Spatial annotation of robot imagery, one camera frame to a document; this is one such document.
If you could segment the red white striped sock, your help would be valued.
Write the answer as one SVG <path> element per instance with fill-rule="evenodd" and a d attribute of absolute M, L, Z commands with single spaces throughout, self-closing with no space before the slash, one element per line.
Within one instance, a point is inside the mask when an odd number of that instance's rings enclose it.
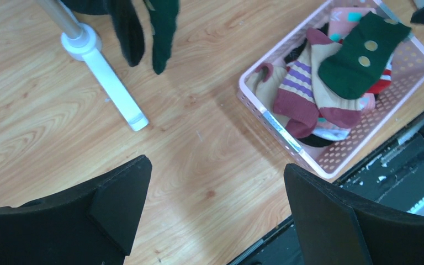
<path fill-rule="evenodd" d="M 391 67 L 387 67 L 383 71 L 383 74 L 380 76 L 379 80 L 367 90 L 367 93 L 379 94 L 384 89 L 388 88 L 392 82 L 391 75 L 392 69 Z"/>

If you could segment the beige purple striped sock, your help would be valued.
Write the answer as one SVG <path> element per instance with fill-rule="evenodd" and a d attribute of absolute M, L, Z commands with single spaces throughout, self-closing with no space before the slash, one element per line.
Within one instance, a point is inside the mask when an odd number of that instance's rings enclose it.
<path fill-rule="evenodd" d="M 310 49 L 312 91 L 320 114 L 327 121 L 341 128 L 354 127 L 362 116 L 360 100 L 339 96 L 335 89 L 340 86 L 340 83 L 330 83 L 335 79 L 335 74 L 323 78 L 322 72 L 319 71 L 322 62 L 338 52 L 342 45 L 332 41 L 315 28 L 309 28 L 306 31 L 306 38 Z"/>
<path fill-rule="evenodd" d="M 312 134 L 319 111 L 311 81 L 309 45 L 289 66 L 262 63 L 256 70 L 255 96 L 295 138 Z"/>

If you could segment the black blue patterned sock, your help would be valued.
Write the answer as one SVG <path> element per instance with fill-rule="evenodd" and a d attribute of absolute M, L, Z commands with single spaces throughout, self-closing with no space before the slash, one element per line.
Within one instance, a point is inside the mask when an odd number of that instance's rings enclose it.
<path fill-rule="evenodd" d="M 301 143 L 305 145 L 308 145 L 311 147 L 317 147 L 317 148 L 327 147 L 335 143 L 334 141 L 321 138 L 314 134 L 311 134 L 307 137 L 299 138 L 298 141 L 300 141 Z"/>

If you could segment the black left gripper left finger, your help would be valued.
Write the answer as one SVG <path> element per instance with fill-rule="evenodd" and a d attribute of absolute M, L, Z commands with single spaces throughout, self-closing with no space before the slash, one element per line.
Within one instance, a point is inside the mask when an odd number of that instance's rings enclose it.
<path fill-rule="evenodd" d="M 0 264 L 123 264 L 151 173 L 141 155 L 58 193 L 0 207 Z"/>

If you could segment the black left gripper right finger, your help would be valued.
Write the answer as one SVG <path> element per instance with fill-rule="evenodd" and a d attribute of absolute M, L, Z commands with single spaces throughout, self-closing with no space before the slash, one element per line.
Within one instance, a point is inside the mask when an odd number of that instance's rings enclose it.
<path fill-rule="evenodd" d="M 424 264 L 424 216 L 356 195 L 293 163 L 284 183 L 305 264 Z"/>

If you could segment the dark green sock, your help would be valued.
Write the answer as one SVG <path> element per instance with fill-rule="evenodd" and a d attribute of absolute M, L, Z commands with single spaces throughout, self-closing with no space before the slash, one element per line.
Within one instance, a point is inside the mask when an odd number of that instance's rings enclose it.
<path fill-rule="evenodd" d="M 152 29 L 152 68 L 160 75 L 172 56 L 174 34 L 177 30 L 179 0 L 146 0 Z"/>
<path fill-rule="evenodd" d="M 323 78 L 335 74 L 330 83 L 340 83 L 335 89 L 339 96 L 358 99 L 379 80 L 389 58 L 410 33 L 409 26 L 370 12 L 344 38 L 340 50 L 322 62 L 319 71 Z"/>

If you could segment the pink sock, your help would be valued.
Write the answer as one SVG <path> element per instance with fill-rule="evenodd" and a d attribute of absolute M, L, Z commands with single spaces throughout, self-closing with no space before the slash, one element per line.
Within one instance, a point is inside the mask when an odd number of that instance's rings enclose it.
<path fill-rule="evenodd" d="M 374 110 L 377 99 L 377 94 L 365 93 L 360 100 L 362 114 Z M 350 132 L 351 129 L 341 128 L 321 116 L 318 118 L 318 122 L 312 134 L 328 141 L 343 141 L 347 138 Z"/>
<path fill-rule="evenodd" d="M 374 8 L 367 7 L 339 7 L 331 10 L 327 36 L 332 41 L 345 38 L 368 13 L 376 14 Z"/>

